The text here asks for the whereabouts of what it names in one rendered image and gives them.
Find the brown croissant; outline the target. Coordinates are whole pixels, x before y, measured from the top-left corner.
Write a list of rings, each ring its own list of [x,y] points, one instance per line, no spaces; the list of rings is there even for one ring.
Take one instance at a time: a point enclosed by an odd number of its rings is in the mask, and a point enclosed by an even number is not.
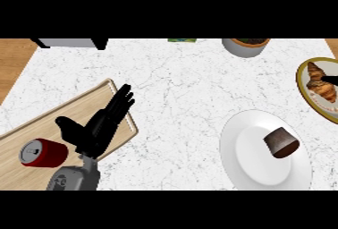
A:
[[[322,79],[326,73],[313,62],[307,63],[307,74],[307,90],[311,98],[316,102],[326,101],[332,104],[337,100],[337,89],[334,84]]]

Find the dark brown cupcake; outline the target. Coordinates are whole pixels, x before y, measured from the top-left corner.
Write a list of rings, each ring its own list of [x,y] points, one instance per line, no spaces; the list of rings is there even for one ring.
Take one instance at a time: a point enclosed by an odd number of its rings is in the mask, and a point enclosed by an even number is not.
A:
[[[266,137],[264,142],[270,154],[276,158],[288,157],[300,147],[300,141],[295,136],[280,127]]]

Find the white plant pot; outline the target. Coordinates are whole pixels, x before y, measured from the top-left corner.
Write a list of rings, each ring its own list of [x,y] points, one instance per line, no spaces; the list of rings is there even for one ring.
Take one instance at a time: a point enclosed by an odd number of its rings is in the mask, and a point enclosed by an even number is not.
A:
[[[258,44],[244,43],[238,38],[224,38],[221,40],[221,45],[227,49],[227,51],[242,57],[250,58],[260,55],[269,43],[269,38]]]

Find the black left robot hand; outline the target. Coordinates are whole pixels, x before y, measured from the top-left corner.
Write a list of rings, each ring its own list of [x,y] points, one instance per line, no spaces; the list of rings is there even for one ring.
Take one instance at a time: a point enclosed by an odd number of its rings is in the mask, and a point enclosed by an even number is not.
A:
[[[93,159],[97,159],[106,151],[121,120],[134,103],[131,97],[131,86],[124,84],[106,107],[95,113],[84,126],[66,116],[56,118],[62,140],[75,146],[77,153]]]

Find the pale wooden cutting board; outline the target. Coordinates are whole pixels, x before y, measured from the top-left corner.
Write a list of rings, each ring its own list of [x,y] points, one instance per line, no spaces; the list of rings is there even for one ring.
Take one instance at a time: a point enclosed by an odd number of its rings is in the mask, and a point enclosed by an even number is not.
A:
[[[95,113],[106,107],[120,88],[112,80],[105,80],[72,100],[0,135],[0,191],[46,190],[50,178],[62,166],[83,166],[83,154],[77,153],[75,146],[62,140],[56,118],[66,116],[84,126]],[[96,161],[102,160],[131,140],[137,132],[131,115],[127,113],[106,151]],[[46,139],[66,145],[69,154],[61,166],[31,167],[19,162],[19,151],[34,139]]]

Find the red can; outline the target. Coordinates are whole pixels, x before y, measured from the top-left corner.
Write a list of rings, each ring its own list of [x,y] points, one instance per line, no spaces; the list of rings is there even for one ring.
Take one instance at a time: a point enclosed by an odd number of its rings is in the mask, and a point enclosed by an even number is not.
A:
[[[31,140],[19,151],[19,162],[31,167],[58,167],[68,158],[65,144],[46,139]]]

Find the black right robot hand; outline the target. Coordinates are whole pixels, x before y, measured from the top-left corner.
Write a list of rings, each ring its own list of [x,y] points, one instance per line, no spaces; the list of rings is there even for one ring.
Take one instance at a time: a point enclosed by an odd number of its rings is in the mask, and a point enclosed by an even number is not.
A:
[[[332,85],[338,87],[338,76],[323,76],[320,80],[329,82]]]

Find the white shallow bowl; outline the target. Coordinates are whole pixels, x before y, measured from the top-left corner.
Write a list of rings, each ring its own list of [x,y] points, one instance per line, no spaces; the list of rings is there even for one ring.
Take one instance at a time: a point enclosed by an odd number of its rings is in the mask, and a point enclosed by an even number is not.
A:
[[[300,147],[285,158],[269,151],[264,137],[283,128],[298,139]],[[221,164],[239,190],[307,190],[311,164],[307,148],[288,123],[269,112],[247,110],[227,121],[219,142]]]

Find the gold-rimmed plate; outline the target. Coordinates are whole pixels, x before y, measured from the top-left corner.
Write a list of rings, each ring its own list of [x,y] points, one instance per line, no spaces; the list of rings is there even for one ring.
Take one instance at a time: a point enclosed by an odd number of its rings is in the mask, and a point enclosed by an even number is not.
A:
[[[310,92],[307,90],[307,83],[309,83],[309,74],[307,74],[307,63],[313,62],[319,68],[325,71],[326,76],[338,76],[338,60],[329,57],[314,57],[307,59],[295,72],[295,83],[303,95],[303,98],[316,112],[335,124],[338,124],[338,87],[337,89],[337,100],[331,104],[326,101],[316,102],[310,96]]]

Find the grey and black appliance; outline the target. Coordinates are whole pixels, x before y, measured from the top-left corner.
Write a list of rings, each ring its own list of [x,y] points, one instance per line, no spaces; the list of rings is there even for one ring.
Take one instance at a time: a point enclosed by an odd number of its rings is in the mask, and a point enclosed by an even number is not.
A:
[[[40,48],[50,47],[95,47],[97,50],[106,49],[106,38],[33,38],[31,41]]]

